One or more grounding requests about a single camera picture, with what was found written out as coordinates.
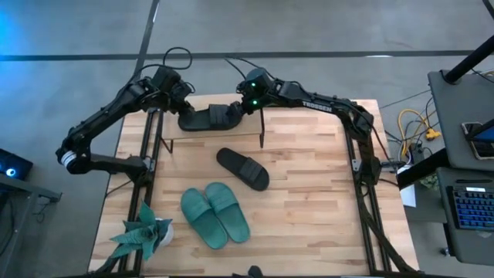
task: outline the plant pot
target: plant pot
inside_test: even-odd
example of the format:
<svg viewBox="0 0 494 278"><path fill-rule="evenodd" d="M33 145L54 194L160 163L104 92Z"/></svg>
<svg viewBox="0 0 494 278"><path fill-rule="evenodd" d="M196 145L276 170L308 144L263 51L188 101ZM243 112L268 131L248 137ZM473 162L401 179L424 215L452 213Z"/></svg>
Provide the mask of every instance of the plant pot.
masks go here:
<svg viewBox="0 0 494 278"><path fill-rule="evenodd" d="M173 235L174 235L173 225L170 223L170 225L168 225L167 234L164 235L164 238L160 241L159 246L163 247L170 244L171 240L173 239Z"/></svg>

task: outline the wooden table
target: wooden table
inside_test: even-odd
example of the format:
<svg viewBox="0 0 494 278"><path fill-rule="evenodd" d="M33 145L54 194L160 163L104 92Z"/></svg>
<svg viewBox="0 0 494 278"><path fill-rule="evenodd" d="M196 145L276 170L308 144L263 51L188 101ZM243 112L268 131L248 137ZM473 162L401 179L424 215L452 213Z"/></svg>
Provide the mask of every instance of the wooden table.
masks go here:
<svg viewBox="0 0 494 278"><path fill-rule="evenodd" d="M377 101L358 103L375 116L375 127L386 143ZM268 108L264 113L266 144L262 150L256 135L245 135L186 139L176 143L174 154L160 153L151 207L157 217L173 219L175 237L143 263L144 275L228 276L246 273L251 265L260 266L266 275L277 276L368 274L340 120L305 108ZM138 154L144 118L143 114L125 118L118 157ZM262 164L271 178L268 190L255 192L222 168L215 160L222 147ZM383 159L379 144L374 148ZM394 180L389 174L381 176ZM126 180L116 175L108 189ZM203 190L213 181L226 183L235 193L251 229L248 242L230 241L224 249L209 249L184 219L181 194L191 187ZM127 217L131 188L122 188L105 201L90 270L113 252L115 244L108 239L124 230L122 220ZM417 269L398 188L380 182L376 190L386 236L405 261ZM380 266L376 242L374 239L373 247Z"/></svg>
<svg viewBox="0 0 494 278"><path fill-rule="evenodd" d="M195 108L196 111L208 109L209 104L230 104L234 101L240 101L241 94L217 94L209 96L193 96L187 97L187 101ZM200 137L224 137L238 135L258 135L260 145L263 144L262 136L262 117L260 110L257 110L252 115L245 115L238 126L228 131L183 131L178 126L178 114L166 114L163 125L163 139L170 140L170 147L166 145L168 152L173 153L175 140L200 138Z"/></svg>

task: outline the blue keyboard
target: blue keyboard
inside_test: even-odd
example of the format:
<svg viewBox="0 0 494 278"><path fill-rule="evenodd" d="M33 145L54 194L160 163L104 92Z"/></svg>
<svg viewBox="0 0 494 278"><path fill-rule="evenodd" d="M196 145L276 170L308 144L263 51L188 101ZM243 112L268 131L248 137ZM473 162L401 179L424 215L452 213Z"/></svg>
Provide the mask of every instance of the blue keyboard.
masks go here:
<svg viewBox="0 0 494 278"><path fill-rule="evenodd" d="M460 229L494 231L494 192L453 189L452 198Z"/></svg>

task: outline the green plant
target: green plant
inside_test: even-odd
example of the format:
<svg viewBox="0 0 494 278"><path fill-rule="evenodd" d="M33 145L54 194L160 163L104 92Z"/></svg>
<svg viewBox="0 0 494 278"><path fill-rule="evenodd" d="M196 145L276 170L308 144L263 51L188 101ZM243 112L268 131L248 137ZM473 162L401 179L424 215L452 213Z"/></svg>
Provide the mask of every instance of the green plant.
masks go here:
<svg viewBox="0 0 494 278"><path fill-rule="evenodd" d="M148 260L156 251L160 241L168 232L171 219L156 220L153 210L144 201L140 205L139 219L139 222L123 221L128 232L110 239L120 244L110 258L142 249L144 259Z"/></svg>

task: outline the concrete floor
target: concrete floor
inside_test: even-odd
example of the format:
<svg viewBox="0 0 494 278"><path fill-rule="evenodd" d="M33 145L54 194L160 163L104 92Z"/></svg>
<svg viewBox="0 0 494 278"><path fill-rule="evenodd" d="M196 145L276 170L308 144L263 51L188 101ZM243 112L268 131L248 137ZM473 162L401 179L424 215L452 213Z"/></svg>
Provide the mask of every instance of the concrete floor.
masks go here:
<svg viewBox="0 0 494 278"><path fill-rule="evenodd" d="M138 54L151 2L0 0L0 56ZM171 46L197 53L469 50L492 35L493 25L480 0L161 0L147 52L163 53ZM426 90L429 71L451 68L462 58L252 61L280 78L300 81L307 90L373 98L384 106ZM69 175L54 152L70 127L114 98L135 66L134 60L0 63L0 118L8 119L2 122L0 147L34 162L31 181L63 192L60 203L46 209L44 223L31 219L12 277L86 272L109 177ZM489 58L477 69L491 68L494 59ZM197 94L231 93L240 81L220 59L197 60L182 76L198 88ZM398 113L422 111L429 98L425 93L384 108L386 129L399 135ZM119 131L115 124L101 134L93 152L114 154ZM433 151L442 147L441 140L426 144ZM396 156L397 146L390 146ZM442 257L440 225L410 222L410 227L426 273L486 277L494 271Z"/></svg>

